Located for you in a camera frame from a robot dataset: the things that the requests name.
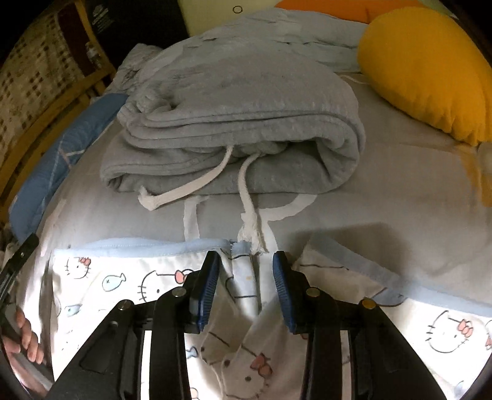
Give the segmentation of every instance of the light blue trim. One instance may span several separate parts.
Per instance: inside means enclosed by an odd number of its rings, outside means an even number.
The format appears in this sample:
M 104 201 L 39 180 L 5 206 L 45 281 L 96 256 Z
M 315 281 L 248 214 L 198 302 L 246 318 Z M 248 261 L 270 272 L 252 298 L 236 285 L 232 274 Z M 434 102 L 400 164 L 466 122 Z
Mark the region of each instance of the light blue trim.
M 411 299 L 476 315 L 492 316 L 491 304 L 462 298 L 447 293 L 442 288 L 422 286 L 365 259 L 326 235 L 314 235 L 309 245 L 330 260 Z
M 145 239 L 143 237 L 121 237 L 112 239 L 103 239 L 96 242 L 87 243 L 80 247 L 79 249 L 100 249 L 100 248 L 121 248 L 121 247 L 140 247 L 140 246 L 159 246 L 171 244 L 174 242 Z
M 148 239 L 108 239 L 90 243 L 77 249 L 57 249 L 56 257 L 161 257 L 185 253 L 199 253 L 207 250 L 222 249 L 231 253 L 231 243 L 225 239 L 197 239 L 182 243 L 163 243 Z

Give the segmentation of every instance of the hello kitty face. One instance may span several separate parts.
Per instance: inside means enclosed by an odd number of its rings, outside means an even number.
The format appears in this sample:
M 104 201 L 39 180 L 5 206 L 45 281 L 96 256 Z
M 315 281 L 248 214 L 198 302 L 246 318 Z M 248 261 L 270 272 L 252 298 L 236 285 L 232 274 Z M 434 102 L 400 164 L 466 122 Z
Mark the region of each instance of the hello kitty face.
M 86 257 L 71 257 L 65 265 L 66 274 L 73 279 L 82 279 L 87 276 L 91 265 L 91 259 Z
M 452 353 L 465 344 L 473 334 L 471 321 L 452 318 L 449 311 L 442 312 L 432 325 L 428 325 L 426 342 L 438 353 Z
M 241 344 L 234 360 L 224 360 L 222 374 L 238 377 L 231 379 L 232 387 L 225 387 L 227 397 L 250 400 L 258 399 L 268 388 L 273 375 L 270 359 L 265 354 L 255 354 Z
M 184 269 L 183 271 L 177 270 L 175 273 L 157 273 L 157 271 L 149 272 L 142 279 L 142 284 L 138 286 L 138 293 L 141 295 L 140 300 L 145 302 L 157 300 L 167 291 L 173 289 L 176 285 L 182 285 L 186 281 L 186 277 L 193 272 L 192 269 Z
M 230 347 L 229 343 L 210 331 L 200 347 L 200 358 L 210 366 L 220 363 L 224 354 L 230 352 Z

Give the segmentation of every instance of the metal bolt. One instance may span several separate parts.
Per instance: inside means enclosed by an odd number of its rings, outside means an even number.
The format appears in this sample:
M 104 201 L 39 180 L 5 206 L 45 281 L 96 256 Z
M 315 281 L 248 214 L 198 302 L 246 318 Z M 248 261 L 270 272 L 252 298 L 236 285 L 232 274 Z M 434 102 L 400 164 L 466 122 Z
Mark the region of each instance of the metal bolt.
M 318 297 L 321 294 L 321 292 L 319 291 L 318 288 L 309 288 L 306 290 L 306 294 L 309 297 Z
M 182 297 L 186 294 L 186 289 L 180 287 L 174 288 L 171 292 L 174 297 Z
M 121 300 L 118 303 L 118 308 L 121 311 L 128 310 L 131 306 L 133 306 L 133 302 L 131 300 Z
M 362 306 L 368 310 L 372 310 L 376 307 L 376 302 L 372 299 L 364 299 L 362 300 Z

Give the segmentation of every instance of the bed sheet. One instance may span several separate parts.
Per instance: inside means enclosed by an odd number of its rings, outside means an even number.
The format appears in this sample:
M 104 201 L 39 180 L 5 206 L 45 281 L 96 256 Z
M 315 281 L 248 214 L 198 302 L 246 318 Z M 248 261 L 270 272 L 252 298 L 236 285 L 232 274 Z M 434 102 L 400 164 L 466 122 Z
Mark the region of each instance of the bed sheet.
M 391 107 L 363 76 L 343 79 L 359 101 L 366 150 L 352 178 L 335 191 L 253 196 L 268 250 L 255 263 L 265 266 L 256 267 L 260 304 L 275 295 L 272 253 L 281 249 L 297 258 L 313 233 L 326 233 L 412 281 L 491 304 L 491 210 L 481 204 L 460 149 L 446 134 Z M 53 249 L 110 237 L 236 240 L 242 227 L 238 195 L 197 193 L 149 212 L 134 193 L 105 188 L 100 162 L 119 129 L 114 123 L 60 186 L 38 230 L 41 245 L 22 272 L 20 303 L 45 343 L 49 337 L 42 326 L 49 326 L 51 295 L 43 297 L 43 279 Z M 459 311 L 479 314 L 465 305 Z

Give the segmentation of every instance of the orange pillow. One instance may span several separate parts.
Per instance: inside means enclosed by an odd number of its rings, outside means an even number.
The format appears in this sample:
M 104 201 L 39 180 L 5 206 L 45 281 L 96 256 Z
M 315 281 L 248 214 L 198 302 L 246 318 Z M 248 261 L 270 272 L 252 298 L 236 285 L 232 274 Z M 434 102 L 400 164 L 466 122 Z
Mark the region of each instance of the orange pillow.
M 340 19 L 368 24 L 378 15 L 396 8 L 425 6 L 418 0 L 282 0 L 275 7 L 317 11 Z

